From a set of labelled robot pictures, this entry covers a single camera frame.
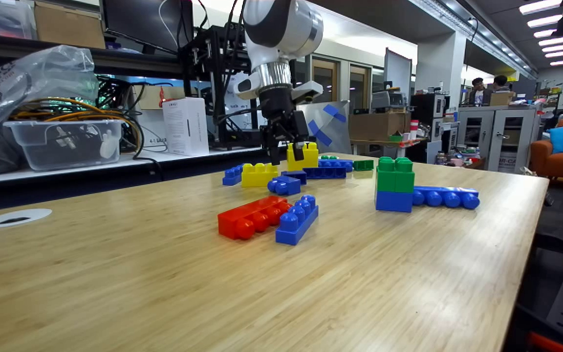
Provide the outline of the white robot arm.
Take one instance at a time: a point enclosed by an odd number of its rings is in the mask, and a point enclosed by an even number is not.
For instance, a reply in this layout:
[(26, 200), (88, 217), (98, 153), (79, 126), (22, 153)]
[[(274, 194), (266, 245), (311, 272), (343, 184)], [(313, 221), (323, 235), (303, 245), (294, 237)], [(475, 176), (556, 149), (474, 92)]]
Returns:
[(300, 145), (309, 141), (309, 129), (296, 106), (321, 96), (323, 86), (315, 81), (296, 86), (290, 63), (317, 51), (325, 22), (307, 0), (245, 0), (241, 20), (251, 73), (235, 84), (235, 94), (260, 102), (268, 120), (260, 129), (268, 163), (280, 163), (280, 141), (303, 159)]

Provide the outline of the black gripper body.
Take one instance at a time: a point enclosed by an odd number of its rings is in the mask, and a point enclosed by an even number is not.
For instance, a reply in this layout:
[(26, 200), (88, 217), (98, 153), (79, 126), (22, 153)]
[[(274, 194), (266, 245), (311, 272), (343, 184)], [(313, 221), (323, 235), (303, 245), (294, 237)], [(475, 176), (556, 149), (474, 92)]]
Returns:
[(268, 120), (264, 128), (266, 141), (303, 141), (309, 137), (305, 118), (296, 110), (290, 84), (264, 86), (258, 92), (262, 116)]

